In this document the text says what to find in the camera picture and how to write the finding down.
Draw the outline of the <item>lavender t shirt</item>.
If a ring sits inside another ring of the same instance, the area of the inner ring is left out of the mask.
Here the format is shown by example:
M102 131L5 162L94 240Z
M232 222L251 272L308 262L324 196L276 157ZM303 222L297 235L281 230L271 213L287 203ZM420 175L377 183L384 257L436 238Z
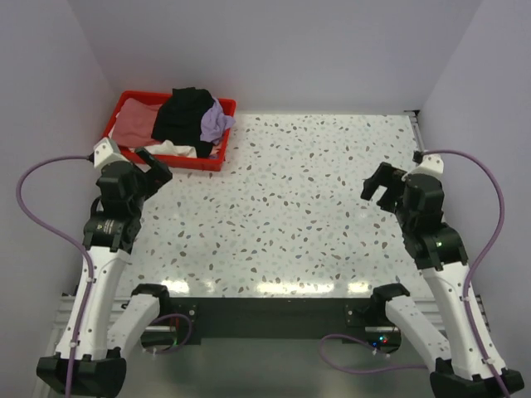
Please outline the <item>lavender t shirt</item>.
M226 130L233 127L236 120L225 114L219 99L213 99L212 107L202 116L200 139L218 145Z

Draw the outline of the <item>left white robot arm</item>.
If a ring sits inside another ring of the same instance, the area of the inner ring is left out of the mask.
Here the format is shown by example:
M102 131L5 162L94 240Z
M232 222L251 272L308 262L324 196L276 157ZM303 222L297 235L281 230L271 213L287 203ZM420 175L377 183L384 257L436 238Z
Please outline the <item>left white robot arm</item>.
M168 289L141 284L131 307L110 321L118 282L141 229L144 203L173 174L140 148L143 171L105 138L91 156L100 171L100 196L84 226L83 270L70 319L55 352L40 358L37 376L66 397L116 397L124 384L127 357L144 329L167 308Z

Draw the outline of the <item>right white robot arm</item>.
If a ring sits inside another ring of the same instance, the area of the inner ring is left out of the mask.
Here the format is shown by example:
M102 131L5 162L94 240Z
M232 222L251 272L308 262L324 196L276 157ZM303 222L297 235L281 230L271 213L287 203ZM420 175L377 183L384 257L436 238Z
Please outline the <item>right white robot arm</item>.
M381 163L363 183L361 198L370 200L379 187L378 206L396 218L407 253L433 294L444 329L439 331L417 308L401 284L373 290L375 312L402 332L429 371L436 397L506 397L524 388L519 371L509 369L480 316L473 290L465 287L470 271L459 233L443 220L445 194L441 160L428 158L412 172Z

